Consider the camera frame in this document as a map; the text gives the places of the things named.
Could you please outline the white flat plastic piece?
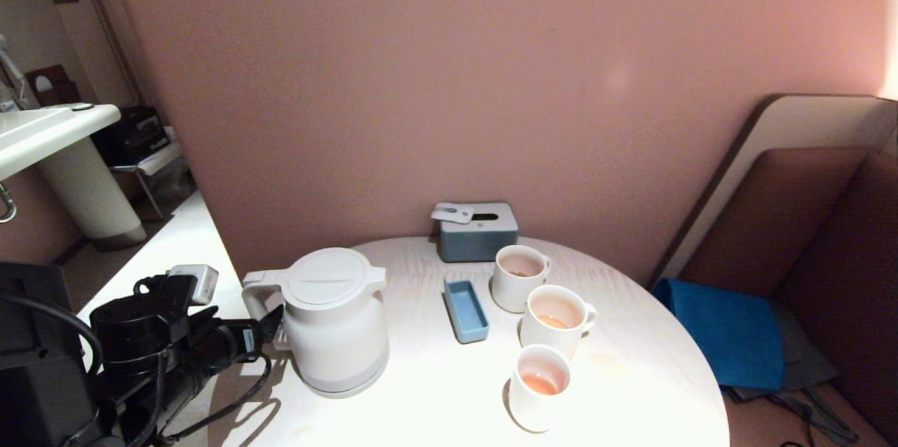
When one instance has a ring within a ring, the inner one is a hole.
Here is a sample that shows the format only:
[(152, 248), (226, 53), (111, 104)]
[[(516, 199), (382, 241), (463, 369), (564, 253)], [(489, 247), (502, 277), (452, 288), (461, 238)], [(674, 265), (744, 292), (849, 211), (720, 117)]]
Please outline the white flat plastic piece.
[(438, 203), (431, 219), (467, 225), (474, 219), (474, 207), (464, 204)]

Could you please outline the brown wooden holder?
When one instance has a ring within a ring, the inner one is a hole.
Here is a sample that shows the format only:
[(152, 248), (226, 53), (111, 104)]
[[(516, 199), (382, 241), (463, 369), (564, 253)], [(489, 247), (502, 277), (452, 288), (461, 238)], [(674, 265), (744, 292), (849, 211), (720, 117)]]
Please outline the brown wooden holder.
[(62, 65), (51, 65), (27, 71), (25, 80), (41, 106), (80, 104), (81, 102), (76, 82), (70, 79)]

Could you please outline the blue rectangular tray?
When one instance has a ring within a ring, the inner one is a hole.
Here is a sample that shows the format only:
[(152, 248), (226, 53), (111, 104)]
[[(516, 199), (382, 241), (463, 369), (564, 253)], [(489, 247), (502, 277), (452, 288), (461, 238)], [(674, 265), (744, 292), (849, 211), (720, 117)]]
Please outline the blue rectangular tray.
[(451, 320), (453, 335), (459, 344), (487, 339), (490, 323), (471, 281), (445, 281), (443, 299)]

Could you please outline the grey wall-mounted fixture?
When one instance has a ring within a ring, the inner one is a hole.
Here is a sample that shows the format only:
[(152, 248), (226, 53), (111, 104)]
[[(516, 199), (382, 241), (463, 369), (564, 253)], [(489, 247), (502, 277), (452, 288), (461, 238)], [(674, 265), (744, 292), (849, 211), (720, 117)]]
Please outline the grey wall-mounted fixture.
[(0, 34), (0, 67), (10, 81), (10, 92), (13, 101), (20, 110), (32, 110), (33, 105), (26, 95), (27, 82), (25, 75), (18, 69), (9, 53), (9, 41)]

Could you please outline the blue fabric bag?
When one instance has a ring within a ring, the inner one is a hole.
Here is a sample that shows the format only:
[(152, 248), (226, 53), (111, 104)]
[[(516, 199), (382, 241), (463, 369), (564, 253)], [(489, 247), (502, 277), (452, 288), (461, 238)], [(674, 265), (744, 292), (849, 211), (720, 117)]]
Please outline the blue fabric bag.
[(782, 389), (782, 332), (769, 300), (670, 279), (651, 293), (692, 336), (719, 386)]

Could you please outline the white leaning board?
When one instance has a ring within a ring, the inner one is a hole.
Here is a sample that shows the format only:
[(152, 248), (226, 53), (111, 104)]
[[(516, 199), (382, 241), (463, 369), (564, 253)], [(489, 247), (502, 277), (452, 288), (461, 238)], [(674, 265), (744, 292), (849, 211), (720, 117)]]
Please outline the white leaning board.
[(649, 282), (676, 278), (768, 149), (872, 147), (898, 160), (898, 101), (873, 95), (770, 94), (751, 110)]

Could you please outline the grey round kettle base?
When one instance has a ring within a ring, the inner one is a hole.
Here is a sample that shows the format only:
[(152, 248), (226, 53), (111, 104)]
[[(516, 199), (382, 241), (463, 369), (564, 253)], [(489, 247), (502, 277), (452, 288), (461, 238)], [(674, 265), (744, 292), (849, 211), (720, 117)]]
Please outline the grey round kettle base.
[(388, 363), (380, 363), (373, 366), (369, 371), (363, 371), (362, 374), (349, 379), (342, 380), (321, 380), (308, 378), (300, 374), (302, 382), (313, 393), (328, 399), (345, 399), (355, 396), (372, 387), (373, 384), (382, 376), (386, 370)]

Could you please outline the metal folding rack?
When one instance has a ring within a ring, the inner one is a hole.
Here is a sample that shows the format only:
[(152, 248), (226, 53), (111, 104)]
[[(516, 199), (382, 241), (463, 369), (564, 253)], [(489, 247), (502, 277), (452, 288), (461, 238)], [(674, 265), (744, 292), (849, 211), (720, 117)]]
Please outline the metal folding rack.
[(174, 131), (174, 128), (172, 126), (164, 126), (163, 129), (166, 131), (166, 137), (168, 139), (168, 144), (166, 146), (161, 147), (157, 152), (151, 153), (151, 155), (135, 164), (108, 166), (109, 172), (112, 172), (112, 174), (129, 174), (134, 175), (135, 178), (137, 178), (145, 198), (147, 198), (149, 204), (153, 207), (155, 213), (153, 221), (165, 220), (166, 214), (163, 213), (160, 205), (157, 203), (154, 192), (150, 188), (149, 179), (159, 174), (174, 161), (184, 159), (182, 146), (180, 146), (180, 141), (177, 138), (177, 133)]

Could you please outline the grey fabric bag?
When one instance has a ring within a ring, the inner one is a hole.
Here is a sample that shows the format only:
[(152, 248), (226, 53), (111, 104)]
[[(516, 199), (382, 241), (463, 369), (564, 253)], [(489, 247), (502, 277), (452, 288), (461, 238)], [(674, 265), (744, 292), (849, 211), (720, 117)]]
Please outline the grey fabric bag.
[(859, 435), (831, 408), (817, 386), (839, 376), (831, 360), (811, 342), (798, 318), (782, 303), (774, 301), (772, 310), (782, 336), (784, 370), (782, 388), (777, 392), (754, 387), (724, 387), (723, 392), (737, 404), (764, 399), (798, 416), (806, 443), (784, 441), (780, 447), (817, 447), (812, 431), (817, 430), (837, 447), (855, 447)]

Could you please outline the white electric kettle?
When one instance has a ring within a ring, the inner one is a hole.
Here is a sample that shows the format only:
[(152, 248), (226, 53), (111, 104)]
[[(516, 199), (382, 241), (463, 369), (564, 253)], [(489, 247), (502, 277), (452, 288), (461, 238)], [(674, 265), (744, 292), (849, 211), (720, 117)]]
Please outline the white electric kettle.
[(356, 250), (324, 248), (283, 270), (250, 272), (243, 301), (259, 320), (276, 307), (272, 293), (280, 293), (283, 318), (274, 347), (292, 352), (299, 374), (342, 380), (388, 363), (385, 288), (385, 268)]

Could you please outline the brown upholstered cushion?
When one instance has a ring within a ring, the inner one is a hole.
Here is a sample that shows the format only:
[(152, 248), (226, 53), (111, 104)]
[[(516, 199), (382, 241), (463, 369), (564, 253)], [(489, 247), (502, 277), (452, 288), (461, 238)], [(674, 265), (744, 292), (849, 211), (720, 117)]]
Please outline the brown upholstered cushion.
[(898, 161), (868, 153), (777, 297), (839, 371), (834, 386), (898, 447)]
[(678, 279), (769, 296), (817, 235), (866, 155), (862, 147), (761, 153)]

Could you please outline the black box appliance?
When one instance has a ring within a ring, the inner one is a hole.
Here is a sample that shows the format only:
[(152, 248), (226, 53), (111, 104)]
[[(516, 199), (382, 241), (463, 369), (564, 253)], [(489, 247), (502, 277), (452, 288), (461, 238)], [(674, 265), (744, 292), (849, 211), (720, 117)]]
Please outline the black box appliance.
[(107, 166), (135, 165), (170, 144), (157, 108), (126, 106), (121, 118), (90, 139)]

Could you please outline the white ribbed mug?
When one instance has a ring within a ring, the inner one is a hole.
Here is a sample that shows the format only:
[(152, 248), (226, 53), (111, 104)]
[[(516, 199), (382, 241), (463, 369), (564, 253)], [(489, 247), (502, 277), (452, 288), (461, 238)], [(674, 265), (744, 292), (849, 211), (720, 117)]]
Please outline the white ribbed mug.
[(548, 345), (568, 360), (596, 323), (596, 307), (559, 285), (541, 285), (527, 297), (519, 338), (523, 347)]
[(492, 299), (506, 312), (524, 312), (529, 295), (546, 283), (552, 264), (548, 255), (529, 246), (501, 248), (490, 281)]

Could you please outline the grey-blue tissue box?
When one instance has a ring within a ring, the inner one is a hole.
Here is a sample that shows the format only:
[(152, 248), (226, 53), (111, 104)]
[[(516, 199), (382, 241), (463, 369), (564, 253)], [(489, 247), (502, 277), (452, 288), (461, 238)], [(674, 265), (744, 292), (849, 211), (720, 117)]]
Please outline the grey-blue tissue box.
[(439, 221), (437, 254), (444, 262), (490, 262), (505, 246), (516, 245), (520, 227), (511, 204), (461, 203), (474, 207), (467, 224)]

